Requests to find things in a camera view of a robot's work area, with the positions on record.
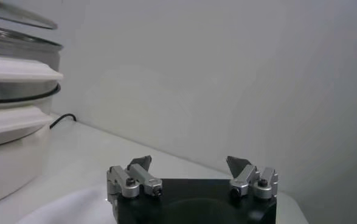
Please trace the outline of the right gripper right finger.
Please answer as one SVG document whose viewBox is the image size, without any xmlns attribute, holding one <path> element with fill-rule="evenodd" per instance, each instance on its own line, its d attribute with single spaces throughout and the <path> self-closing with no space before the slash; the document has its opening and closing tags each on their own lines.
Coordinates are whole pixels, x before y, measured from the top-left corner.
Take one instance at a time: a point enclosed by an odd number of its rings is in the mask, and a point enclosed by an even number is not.
<svg viewBox="0 0 357 224">
<path fill-rule="evenodd" d="M 275 169 L 265 167 L 263 172 L 260 172 L 247 159 L 234 156 L 228 156 L 226 162 L 232 174 L 229 186 L 233 198 L 240 199 L 249 193 L 261 200 L 277 197 L 278 173 Z"/>
</svg>

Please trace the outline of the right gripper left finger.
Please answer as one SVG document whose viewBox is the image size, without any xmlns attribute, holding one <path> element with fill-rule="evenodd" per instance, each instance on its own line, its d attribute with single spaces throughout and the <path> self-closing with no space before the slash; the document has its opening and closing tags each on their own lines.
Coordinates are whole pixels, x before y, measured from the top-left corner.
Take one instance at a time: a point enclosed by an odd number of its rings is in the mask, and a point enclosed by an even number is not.
<svg viewBox="0 0 357 224">
<path fill-rule="evenodd" d="M 162 180 L 152 176 L 148 170 L 152 158 L 150 155 L 132 159 L 124 169 L 121 166 L 111 166 L 106 173 L 106 185 L 108 200 L 113 196 L 124 198 L 136 198 L 140 195 L 140 188 L 144 193 L 152 197 L 162 195 Z"/>
</svg>

